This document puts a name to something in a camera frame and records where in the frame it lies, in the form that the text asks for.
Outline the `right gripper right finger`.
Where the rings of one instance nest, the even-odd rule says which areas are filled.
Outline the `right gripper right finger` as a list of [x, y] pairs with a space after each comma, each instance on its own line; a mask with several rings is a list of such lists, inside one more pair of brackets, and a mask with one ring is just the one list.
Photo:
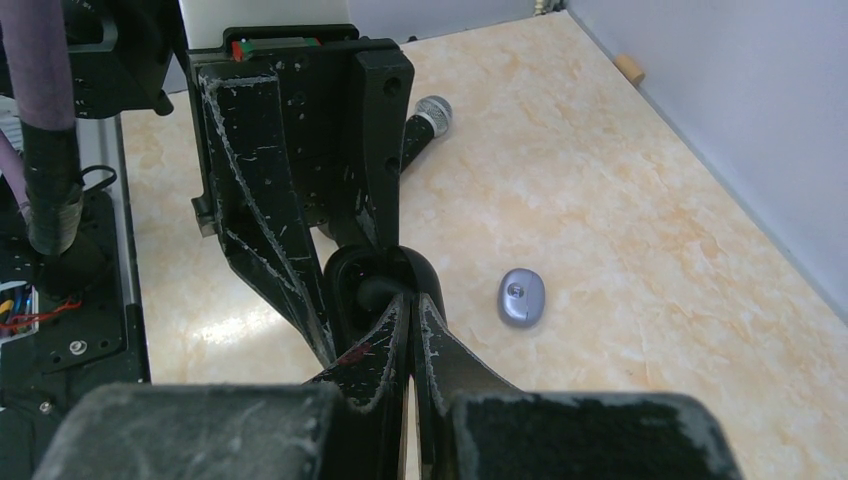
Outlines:
[[425, 479], [739, 479], [717, 419], [669, 392], [529, 392], [447, 328], [420, 295], [410, 317]]

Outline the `purple earbud charging case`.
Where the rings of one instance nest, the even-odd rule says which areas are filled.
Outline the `purple earbud charging case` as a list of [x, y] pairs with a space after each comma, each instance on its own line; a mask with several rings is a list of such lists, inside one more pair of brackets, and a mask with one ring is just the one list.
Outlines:
[[499, 318], [514, 328], [529, 329], [537, 325], [544, 313], [546, 288], [542, 278], [526, 268], [508, 271], [497, 294]]

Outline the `black earbud charging case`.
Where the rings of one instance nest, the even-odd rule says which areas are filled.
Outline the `black earbud charging case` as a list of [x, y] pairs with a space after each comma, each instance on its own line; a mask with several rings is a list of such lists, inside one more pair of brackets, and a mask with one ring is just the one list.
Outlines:
[[435, 268], [424, 255], [405, 246], [383, 252], [362, 245], [344, 246], [327, 261], [324, 280], [338, 357], [372, 330], [398, 294], [414, 297], [426, 293], [440, 314], [446, 314]]

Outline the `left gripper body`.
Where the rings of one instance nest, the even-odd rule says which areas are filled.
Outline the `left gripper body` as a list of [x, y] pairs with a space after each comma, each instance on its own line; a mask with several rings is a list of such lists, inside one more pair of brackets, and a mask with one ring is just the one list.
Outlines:
[[203, 232], [217, 232], [230, 159], [272, 165], [333, 164], [349, 104], [355, 57], [371, 41], [350, 25], [244, 27], [215, 48], [189, 49], [185, 73], [204, 192], [192, 204]]

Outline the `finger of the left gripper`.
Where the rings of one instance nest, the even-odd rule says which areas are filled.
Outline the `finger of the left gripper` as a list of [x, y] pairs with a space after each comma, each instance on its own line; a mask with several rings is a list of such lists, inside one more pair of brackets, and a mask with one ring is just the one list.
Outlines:
[[353, 57], [341, 138], [341, 190], [331, 232], [340, 246], [399, 243], [399, 164], [414, 67], [399, 49]]
[[327, 366], [337, 348], [289, 163], [280, 78], [268, 66], [207, 64], [198, 69], [196, 85], [224, 255]]

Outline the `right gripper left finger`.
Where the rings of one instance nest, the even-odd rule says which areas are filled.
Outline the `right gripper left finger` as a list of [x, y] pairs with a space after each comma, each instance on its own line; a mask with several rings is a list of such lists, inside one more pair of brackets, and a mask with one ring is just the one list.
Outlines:
[[399, 479], [408, 300], [301, 385], [112, 384], [62, 422], [39, 479]]

